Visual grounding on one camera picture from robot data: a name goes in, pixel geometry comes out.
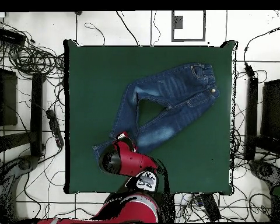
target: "green mat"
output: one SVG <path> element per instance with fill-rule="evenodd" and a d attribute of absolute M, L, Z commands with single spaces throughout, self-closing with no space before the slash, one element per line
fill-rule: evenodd
<path fill-rule="evenodd" d="M 112 193 L 127 179 L 102 172 L 93 145 L 109 139 L 127 84 L 189 62 L 212 64 L 220 97 L 196 122 L 149 155 L 160 159 L 169 174 L 171 193 L 223 192 L 231 194 L 230 111 L 232 55 L 236 42 L 220 47 L 77 47 L 64 41 L 66 114 L 66 193 Z M 140 105 L 139 124 L 162 111 L 149 101 Z"/>

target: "jeans leg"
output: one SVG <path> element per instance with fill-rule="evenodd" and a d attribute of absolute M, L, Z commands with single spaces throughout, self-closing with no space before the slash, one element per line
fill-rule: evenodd
<path fill-rule="evenodd" d="M 210 89 L 215 88 L 211 65 L 198 63 L 181 65 L 129 84 L 109 135 L 111 139 L 93 147 L 96 160 L 123 131 L 136 141 L 139 152 L 150 152 L 207 110 L 219 96 L 219 90 L 210 93 Z M 167 109 L 139 128 L 138 103 L 144 99 L 162 104 Z"/>

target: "blue jeans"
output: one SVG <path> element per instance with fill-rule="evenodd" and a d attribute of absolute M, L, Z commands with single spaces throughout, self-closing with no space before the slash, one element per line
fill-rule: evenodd
<path fill-rule="evenodd" d="M 118 134 L 127 131 L 137 152 L 148 154 L 199 118 L 220 95 L 210 64 L 184 64 L 130 83 L 123 94 L 109 140 L 93 146 L 100 154 Z M 157 117 L 138 126 L 140 100 L 165 106 Z"/>

